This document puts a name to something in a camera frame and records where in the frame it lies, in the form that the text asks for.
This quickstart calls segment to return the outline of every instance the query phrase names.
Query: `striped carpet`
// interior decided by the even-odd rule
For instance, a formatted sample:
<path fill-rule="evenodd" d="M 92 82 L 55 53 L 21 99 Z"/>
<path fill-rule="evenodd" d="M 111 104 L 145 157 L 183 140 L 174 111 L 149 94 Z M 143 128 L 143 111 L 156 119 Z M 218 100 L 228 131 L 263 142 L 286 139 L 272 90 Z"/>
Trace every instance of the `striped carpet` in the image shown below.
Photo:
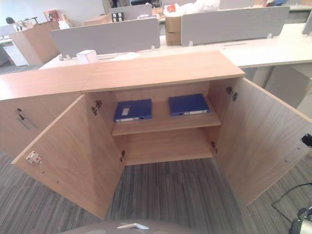
<path fill-rule="evenodd" d="M 101 222 L 10 165 L 0 154 L 0 234 L 57 234 Z M 285 234 L 289 224 L 270 203 L 294 185 L 311 181 L 311 158 L 304 159 L 244 209 L 214 159 L 126 167 L 106 219 L 148 218 L 207 234 Z M 289 217 L 306 205 L 310 188 L 300 188 L 278 207 Z"/>

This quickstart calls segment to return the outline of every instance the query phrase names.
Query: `white wall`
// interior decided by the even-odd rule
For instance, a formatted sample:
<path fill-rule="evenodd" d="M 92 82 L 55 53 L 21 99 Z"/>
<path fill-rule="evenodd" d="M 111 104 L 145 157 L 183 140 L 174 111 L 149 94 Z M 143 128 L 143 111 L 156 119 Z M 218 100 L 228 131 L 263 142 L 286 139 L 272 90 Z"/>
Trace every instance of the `white wall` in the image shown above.
<path fill-rule="evenodd" d="M 0 0 L 0 26 L 7 24 L 8 16 L 15 21 L 37 16 L 38 22 L 45 22 L 43 12 L 49 10 L 57 10 L 59 17 L 65 14 L 74 26 L 104 13 L 102 0 Z"/>

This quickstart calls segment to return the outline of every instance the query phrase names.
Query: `open cabinet door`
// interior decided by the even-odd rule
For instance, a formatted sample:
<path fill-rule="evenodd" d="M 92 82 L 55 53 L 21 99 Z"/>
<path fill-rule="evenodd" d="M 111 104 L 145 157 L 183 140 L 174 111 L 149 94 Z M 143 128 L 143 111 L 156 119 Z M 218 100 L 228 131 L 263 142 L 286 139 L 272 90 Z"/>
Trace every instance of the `open cabinet door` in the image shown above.
<path fill-rule="evenodd" d="M 94 103 L 91 95 L 81 95 L 12 164 L 104 218 L 124 163 L 101 114 L 92 112 Z M 41 164 L 26 160 L 33 151 L 41 157 Z"/>
<path fill-rule="evenodd" d="M 311 119 L 251 81 L 237 79 L 221 125 L 215 158 L 235 195 L 253 202 L 311 149 L 301 138 Z"/>

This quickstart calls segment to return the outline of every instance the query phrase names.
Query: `black cable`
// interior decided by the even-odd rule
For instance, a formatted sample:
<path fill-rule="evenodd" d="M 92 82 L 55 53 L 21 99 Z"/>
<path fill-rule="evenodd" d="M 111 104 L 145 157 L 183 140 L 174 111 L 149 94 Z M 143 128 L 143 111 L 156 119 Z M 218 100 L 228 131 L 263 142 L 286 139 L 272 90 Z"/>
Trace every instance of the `black cable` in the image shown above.
<path fill-rule="evenodd" d="M 306 185 L 312 185 L 312 182 L 306 183 L 306 184 L 299 184 L 299 185 L 297 185 L 297 186 L 295 186 L 295 187 L 289 189 L 287 192 L 285 192 L 285 193 L 281 196 L 281 198 L 280 198 L 279 200 L 276 200 L 275 202 L 273 202 L 273 203 L 271 204 L 271 206 L 273 207 L 273 209 L 275 209 L 281 216 L 283 216 L 285 219 L 287 219 L 287 221 L 290 222 L 290 223 L 292 223 L 292 221 L 291 221 L 289 218 L 287 218 L 279 209 L 277 209 L 277 207 L 275 206 L 275 204 L 278 203 L 278 202 L 280 202 L 280 200 L 281 200 L 284 196 L 286 196 L 290 191 L 292 191 L 292 190 L 294 190 L 294 189 L 296 189 L 296 188 L 299 188 L 299 187 L 301 187 L 301 186 L 306 186 Z"/>

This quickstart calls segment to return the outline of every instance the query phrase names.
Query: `cabinet door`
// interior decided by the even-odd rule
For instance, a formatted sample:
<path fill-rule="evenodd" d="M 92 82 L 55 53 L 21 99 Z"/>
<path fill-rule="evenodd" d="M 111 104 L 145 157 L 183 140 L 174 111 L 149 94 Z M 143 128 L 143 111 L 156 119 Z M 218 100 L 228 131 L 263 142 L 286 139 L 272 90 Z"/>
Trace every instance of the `cabinet door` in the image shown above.
<path fill-rule="evenodd" d="M 237 80 L 217 142 L 216 160 L 248 205 L 311 153 L 301 138 L 311 119 L 251 81 Z"/>
<path fill-rule="evenodd" d="M 80 95 L 66 93 L 0 101 L 0 150 L 15 158 Z"/>
<path fill-rule="evenodd" d="M 120 161 L 121 153 L 101 113 L 94 115 L 91 110 L 94 102 L 91 95 L 81 95 L 12 163 L 52 190 L 103 218 L 124 163 Z M 30 164 L 26 160 L 32 151 L 39 154 L 41 164 Z"/>

